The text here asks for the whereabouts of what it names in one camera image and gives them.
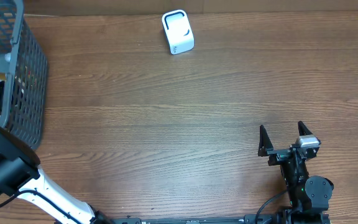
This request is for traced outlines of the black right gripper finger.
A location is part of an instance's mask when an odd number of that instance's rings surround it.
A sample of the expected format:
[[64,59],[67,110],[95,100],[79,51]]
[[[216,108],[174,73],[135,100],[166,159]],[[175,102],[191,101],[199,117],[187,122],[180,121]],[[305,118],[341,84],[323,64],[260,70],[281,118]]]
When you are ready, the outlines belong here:
[[298,122],[298,132],[300,136],[313,135],[313,133],[307,128],[304,122]]
[[269,151],[273,150],[273,144],[267,134],[267,130],[263,125],[259,127],[259,149],[258,156],[264,157],[269,155]]

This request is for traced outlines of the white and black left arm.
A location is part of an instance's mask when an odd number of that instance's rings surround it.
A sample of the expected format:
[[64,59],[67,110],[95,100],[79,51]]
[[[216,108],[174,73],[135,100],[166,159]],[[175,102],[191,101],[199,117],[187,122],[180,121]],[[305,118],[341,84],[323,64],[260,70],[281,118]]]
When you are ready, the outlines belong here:
[[41,168],[31,147],[41,134],[42,105],[29,101],[17,86],[14,93],[8,97],[11,120],[7,127],[0,126],[0,195],[8,195],[9,202],[21,198],[33,203],[59,223],[110,223],[102,212],[71,196]]

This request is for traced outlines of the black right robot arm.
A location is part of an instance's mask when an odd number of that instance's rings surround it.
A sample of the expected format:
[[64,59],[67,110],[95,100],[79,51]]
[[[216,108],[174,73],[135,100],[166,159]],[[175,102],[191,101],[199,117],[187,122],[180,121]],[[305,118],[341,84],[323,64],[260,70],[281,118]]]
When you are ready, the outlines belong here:
[[[324,212],[329,209],[334,184],[318,175],[310,176],[306,161],[317,156],[321,141],[302,122],[298,122],[299,136],[286,149],[274,149],[264,126],[259,128],[258,156],[268,157],[269,166],[280,166],[286,189],[268,199],[257,211],[254,223],[330,223]],[[273,215],[262,215],[263,209],[282,195],[288,194],[289,207],[282,207]]]

